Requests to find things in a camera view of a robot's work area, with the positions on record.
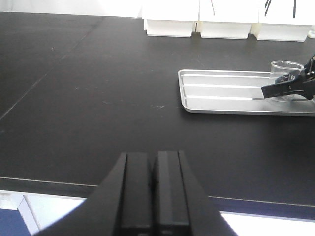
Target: stainless steel tray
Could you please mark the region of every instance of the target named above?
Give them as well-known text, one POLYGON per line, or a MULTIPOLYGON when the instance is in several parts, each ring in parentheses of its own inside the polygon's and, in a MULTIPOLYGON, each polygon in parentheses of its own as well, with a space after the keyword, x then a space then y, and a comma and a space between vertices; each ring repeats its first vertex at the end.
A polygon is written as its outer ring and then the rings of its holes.
POLYGON ((264 99, 261 87, 268 84, 269 72, 180 70, 178 77, 182 105, 189 112, 315 116, 314 99, 264 99))

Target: black countertop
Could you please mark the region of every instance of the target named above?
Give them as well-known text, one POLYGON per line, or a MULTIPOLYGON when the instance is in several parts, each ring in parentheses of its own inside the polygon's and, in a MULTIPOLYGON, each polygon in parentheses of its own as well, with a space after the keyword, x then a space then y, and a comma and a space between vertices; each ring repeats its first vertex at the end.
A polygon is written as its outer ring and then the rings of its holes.
POLYGON ((0 176, 98 185, 123 151, 183 150, 210 196, 315 205, 313 117, 191 114, 177 77, 314 51, 311 39, 148 37, 141 19, 1 12, 0 176))

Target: white plastic bin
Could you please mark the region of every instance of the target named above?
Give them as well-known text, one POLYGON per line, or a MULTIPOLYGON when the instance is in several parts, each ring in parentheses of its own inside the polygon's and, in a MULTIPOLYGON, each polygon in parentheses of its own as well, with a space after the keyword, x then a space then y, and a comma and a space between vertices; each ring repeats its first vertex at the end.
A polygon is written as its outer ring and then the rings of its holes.
POLYGON ((149 36, 191 37, 199 0, 146 0, 142 18, 149 36))
POLYGON ((312 26, 309 34, 307 35, 309 38, 315 38, 315 26, 312 26))
POLYGON ((246 39, 258 11, 258 0, 200 0, 197 31, 202 38, 246 39))
POLYGON ((265 4, 260 0, 259 23, 251 30, 258 40, 305 41, 315 24, 315 1, 296 0, 294 7, 294 0, 272 0, 266 15, 265 4))

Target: white wall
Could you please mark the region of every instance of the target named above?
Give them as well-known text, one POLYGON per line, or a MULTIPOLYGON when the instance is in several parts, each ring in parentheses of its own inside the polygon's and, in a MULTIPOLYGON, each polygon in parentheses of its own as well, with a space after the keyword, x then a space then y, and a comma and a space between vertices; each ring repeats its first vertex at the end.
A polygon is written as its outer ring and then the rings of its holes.
POLYGON ((0 0, 0 11, 141 17, 143 0, 0 0))
POLYGON ((144 0, 143 19, 198 21, 199 0, 144 0))
POLYGON ((313 25, 314 0, 297 0, 296 14, 293 18, 294 0, 273 0, 265 16, 265 0, 260 0, 259 22, 268 24, 313 25))

